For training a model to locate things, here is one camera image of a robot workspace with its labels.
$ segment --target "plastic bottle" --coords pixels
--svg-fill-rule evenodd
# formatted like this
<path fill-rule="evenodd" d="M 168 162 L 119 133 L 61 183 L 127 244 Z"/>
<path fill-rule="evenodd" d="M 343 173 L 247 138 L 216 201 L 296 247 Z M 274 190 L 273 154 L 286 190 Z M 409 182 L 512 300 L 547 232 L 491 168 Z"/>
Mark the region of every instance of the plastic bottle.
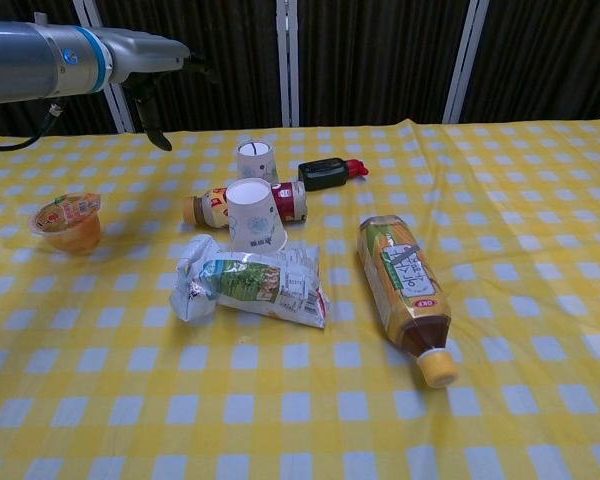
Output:
<path fill-rule="evenodd" d="M 283 222 L 300 222 L 307 218 L 307 194 L 302 182 L 271 185 L 271 193 Z M 186 197 L 182 218 L 190 225 L 224 228 L 229 225 L 227 189 L 214 188 L 202 197 Z"/>
<path fill-rule="evenodd" d="M 298 179 L 304 182 L 307 192 L 337 187 L 347 183 L 347 179 L 367 175 L 369 170 L 360 160 L 326 158 L 298 165 Z"/>
<path fill-rule="evenodd" d="M 389 339 L 417 358 L 427 384 L 458 374 L 445 348 L 451 311 L 407 225 L 394 215 L 360 225 L 358 253 Z"/>

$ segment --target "upside-down paper cup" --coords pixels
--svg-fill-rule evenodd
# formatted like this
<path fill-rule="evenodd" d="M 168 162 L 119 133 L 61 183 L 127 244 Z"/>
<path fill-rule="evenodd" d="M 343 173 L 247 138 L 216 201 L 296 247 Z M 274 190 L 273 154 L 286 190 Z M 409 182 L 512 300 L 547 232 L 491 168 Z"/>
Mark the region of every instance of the upside-down paper cup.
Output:
<path fill-rule="evenodd" d="M 266 253 L 282 249 L 287 232 L 271 193 L 261 178 L 246 178 L 227 188 L 229 233 L 234 252 Z"/>
<path fill-rule="evenodd" d="M 260 141 L 242 142 L 236 150 L 238 178 L 262 178 L 278 183 L 278 170 L 273 157 L 273 146 Z"/>

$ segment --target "snack bag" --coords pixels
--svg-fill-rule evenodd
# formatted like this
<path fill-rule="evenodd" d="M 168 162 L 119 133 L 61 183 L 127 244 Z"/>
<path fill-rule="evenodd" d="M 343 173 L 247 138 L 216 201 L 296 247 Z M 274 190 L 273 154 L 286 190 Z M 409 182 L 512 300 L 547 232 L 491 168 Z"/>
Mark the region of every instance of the snack bag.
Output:
<path fill-rule="evenodd" d="M 178 262 L 171 306 L 200 322 L 216 304 L 324 328 L 329 309 L 318 276 L 319 248 L 267 254 L 223 252 L 209 235 L 194 237 Z"/>

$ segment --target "yellow checkered tablecloth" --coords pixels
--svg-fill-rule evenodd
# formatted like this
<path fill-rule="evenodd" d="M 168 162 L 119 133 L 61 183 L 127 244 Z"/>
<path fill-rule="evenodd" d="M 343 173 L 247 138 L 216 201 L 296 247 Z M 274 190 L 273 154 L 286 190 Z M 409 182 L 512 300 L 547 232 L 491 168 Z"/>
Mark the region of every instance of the yellow checkered tablecloth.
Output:
<path fill-rule="evenodd" d="M 181 198 L 230 181 L 251 137 L 274 143 L 282 179 L 330 156 L 371 170 L 310 193 L 288 228 L 322 248 L 324 331 L 170 312 L 195 233 Z M 171 153 L 118 135 L 0 154 L 0 479 L 600 478 L 600 121 L 170 138 Z M 75 191 L 102 194 L 88 257 L 27 227 Z M 390 213 L 451 304 L 447 390 L 376 319 L 357 228 Z"/>

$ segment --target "jelly cup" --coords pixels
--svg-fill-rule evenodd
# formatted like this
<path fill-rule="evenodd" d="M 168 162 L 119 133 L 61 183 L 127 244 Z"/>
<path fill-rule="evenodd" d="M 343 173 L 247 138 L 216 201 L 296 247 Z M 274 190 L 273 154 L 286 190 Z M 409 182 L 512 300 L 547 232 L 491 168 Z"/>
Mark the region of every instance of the jelly cup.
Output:
<path fill-rule="evenodd" d="M 29 226 L 58 250 L 76 255 L 88 253 L 100 241 L 99 209 L 99 195 L 64 195 L 38 210 Z"/>

